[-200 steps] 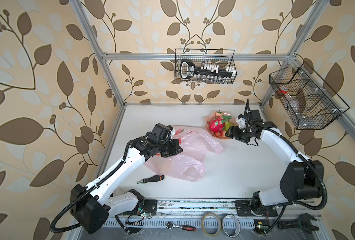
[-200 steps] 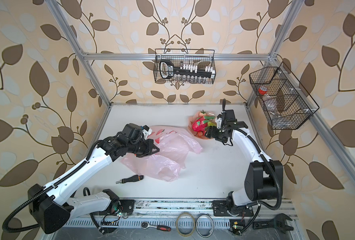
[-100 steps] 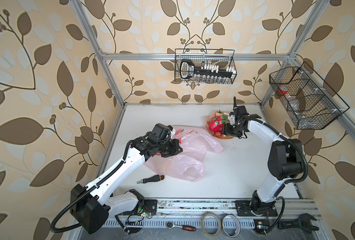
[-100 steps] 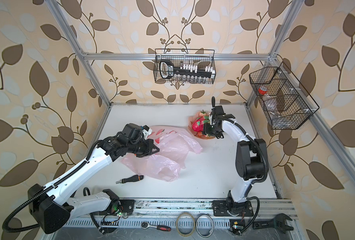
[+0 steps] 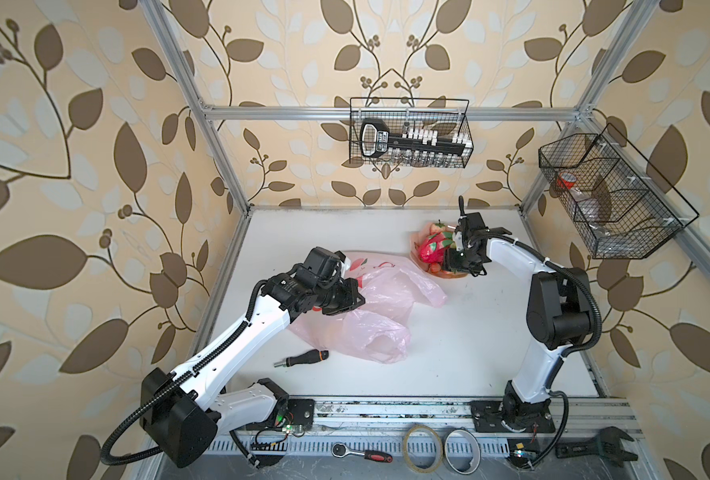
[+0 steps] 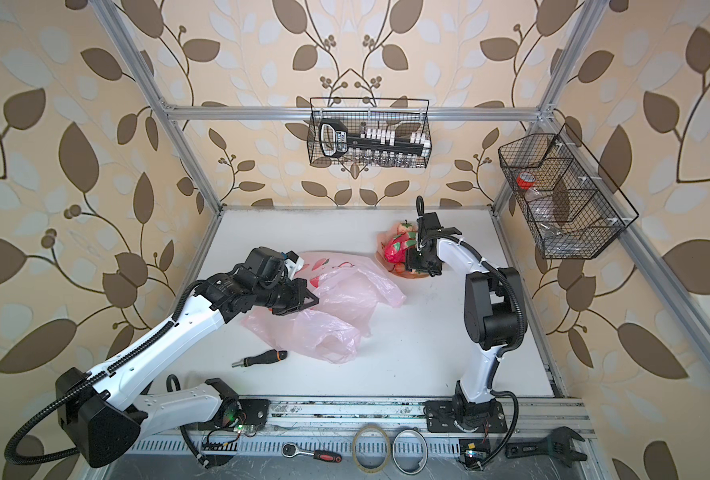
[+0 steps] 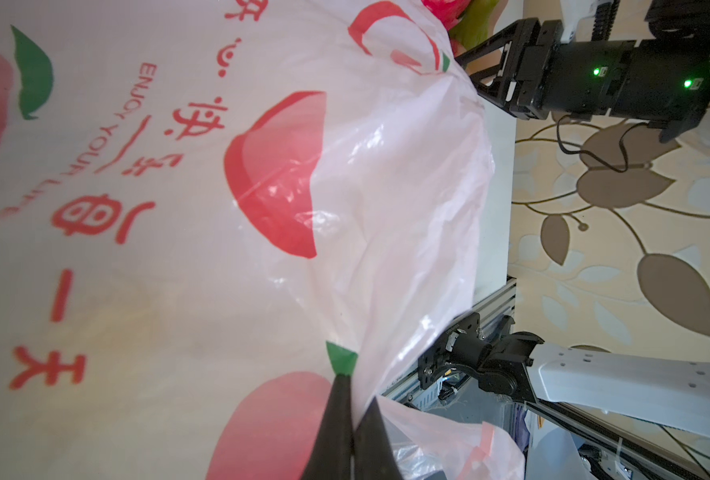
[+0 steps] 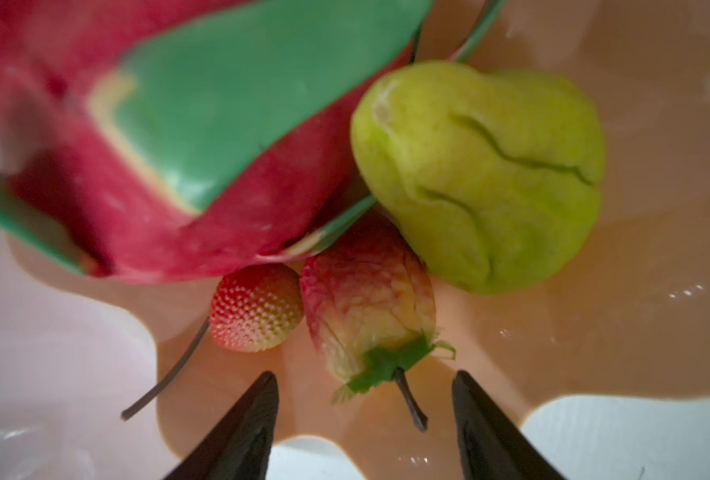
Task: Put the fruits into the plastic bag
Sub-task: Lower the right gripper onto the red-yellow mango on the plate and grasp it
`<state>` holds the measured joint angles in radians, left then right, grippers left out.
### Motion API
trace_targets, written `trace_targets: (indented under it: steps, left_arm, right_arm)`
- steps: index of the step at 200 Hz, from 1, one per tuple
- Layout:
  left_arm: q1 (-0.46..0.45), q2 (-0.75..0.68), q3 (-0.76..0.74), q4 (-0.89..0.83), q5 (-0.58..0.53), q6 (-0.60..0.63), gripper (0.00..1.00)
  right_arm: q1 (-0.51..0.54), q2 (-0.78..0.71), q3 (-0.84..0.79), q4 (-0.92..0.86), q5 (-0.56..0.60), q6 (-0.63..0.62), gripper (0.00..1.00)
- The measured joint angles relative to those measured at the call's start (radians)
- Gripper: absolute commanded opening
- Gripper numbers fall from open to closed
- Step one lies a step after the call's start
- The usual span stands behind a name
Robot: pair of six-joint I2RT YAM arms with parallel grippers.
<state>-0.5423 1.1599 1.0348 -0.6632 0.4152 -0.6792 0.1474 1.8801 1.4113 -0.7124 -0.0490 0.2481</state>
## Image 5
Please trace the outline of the pink plastic fruit-print bag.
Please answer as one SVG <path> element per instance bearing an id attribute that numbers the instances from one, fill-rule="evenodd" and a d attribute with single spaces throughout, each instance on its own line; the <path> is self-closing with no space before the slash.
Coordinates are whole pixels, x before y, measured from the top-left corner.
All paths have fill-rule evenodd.
<path id="1" fill-rule="evenodd" d="M 353 311 L 327 316 L 312 310 L 289 327 L 318 350 L 363 360 L 395 363 L 408 355 L 408 320 L 415 304 L 442 307 L 447 295 L 441 286 L 405 256 L 347 251 L 354 279 L 365 304 Z"/>

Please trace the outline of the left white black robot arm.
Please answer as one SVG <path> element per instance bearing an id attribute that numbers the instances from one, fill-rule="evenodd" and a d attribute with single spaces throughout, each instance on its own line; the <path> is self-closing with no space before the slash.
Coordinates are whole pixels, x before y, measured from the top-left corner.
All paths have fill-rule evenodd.
<path id="1" fill-rule="evenodd" d="M 246 313 L 232 327 L 165 373 L 143 379 L 139 407 L 109 435 L 100 461 L 120 466 L 165 454 L 184 468 L 201 457 L 221 432 L 272 420 L 286 392 L 269 379 L 233 393 L 224 387 L 274 335 L 315 308 L 334 316 L 363 306 L 358 282 L 347 277 L 341 251 L 313 248 L 289 271 L 258 281 Z"/>

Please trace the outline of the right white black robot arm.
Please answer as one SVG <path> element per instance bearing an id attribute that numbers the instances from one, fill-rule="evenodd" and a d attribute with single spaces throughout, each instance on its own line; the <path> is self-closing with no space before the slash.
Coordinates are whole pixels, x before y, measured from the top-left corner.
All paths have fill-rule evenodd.
<path id="1" fill-rule="evenodd" d="M 553 433 L 550 404 L 568 401 L 553 388 L 565 360 L 595 346 L 602 336 L 602 315 L 586 273 L 561 266 L 517 240 L 502 227 L 486 225 L 478 212 L 467 212 L 459 199 L 460 217 L 443 268 L 473 277 L 497 263 L 528 287 L 525 321 L 532 341 L 515 378 L 500 402 L 473 401 L 474 428 L 481 433 Z"/>

